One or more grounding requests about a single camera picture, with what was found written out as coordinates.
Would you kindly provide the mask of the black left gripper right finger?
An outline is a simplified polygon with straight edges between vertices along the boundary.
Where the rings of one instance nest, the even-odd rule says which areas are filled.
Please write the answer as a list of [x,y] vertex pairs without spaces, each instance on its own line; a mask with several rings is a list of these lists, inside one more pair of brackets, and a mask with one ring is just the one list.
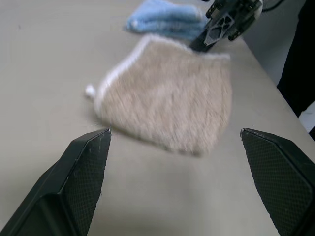
[[315,236],[315,163],[292,141],[240,133],[258,194],[280,236]]

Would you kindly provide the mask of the black shape beside table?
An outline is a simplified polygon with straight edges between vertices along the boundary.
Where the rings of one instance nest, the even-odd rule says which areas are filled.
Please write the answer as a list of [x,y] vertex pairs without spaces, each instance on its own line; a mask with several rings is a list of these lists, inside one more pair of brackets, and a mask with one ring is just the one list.
[[297,117],[315,101],[315,0],[306,0],[277,89]]

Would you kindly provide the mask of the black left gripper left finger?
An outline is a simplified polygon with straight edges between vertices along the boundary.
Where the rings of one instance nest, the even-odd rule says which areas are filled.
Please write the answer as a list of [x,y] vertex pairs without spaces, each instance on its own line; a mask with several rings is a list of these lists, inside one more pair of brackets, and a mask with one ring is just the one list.
[[87,236],[101,196],[110,129],[73,140],[44,172],[0,236]]

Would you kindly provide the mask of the beige towel with white trim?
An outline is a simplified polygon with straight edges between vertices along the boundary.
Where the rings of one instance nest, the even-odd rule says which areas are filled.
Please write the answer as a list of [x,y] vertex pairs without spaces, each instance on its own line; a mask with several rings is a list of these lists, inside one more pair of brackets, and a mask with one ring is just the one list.
[[196,53],[143,36],[86,97],[105,124],[162,149],[200,156],[226,129],[232,107],[230,55]]

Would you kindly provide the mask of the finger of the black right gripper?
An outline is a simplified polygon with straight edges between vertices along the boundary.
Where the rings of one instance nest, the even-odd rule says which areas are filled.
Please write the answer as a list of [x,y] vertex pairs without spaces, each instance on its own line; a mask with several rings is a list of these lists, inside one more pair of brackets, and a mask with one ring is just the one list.
[[204,30],[193,42],[190,43],[189,47],[198,53],[206,53],[212,48],[212,44],[205,45],[204,40],[207,35],[207,30]]
[[229,29],[233,26],[234,19],[226,13],[221,16],[215,23],[208,27],[204,44],[212,45],[225,37]]

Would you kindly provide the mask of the folded light blue towel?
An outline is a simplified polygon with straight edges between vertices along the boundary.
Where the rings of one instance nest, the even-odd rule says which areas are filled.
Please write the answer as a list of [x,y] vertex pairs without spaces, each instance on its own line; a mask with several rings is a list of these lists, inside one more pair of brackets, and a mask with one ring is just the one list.
[[145,0],[128,17],[125,30],[192,41],[203,32],[207,21],[194,5]]

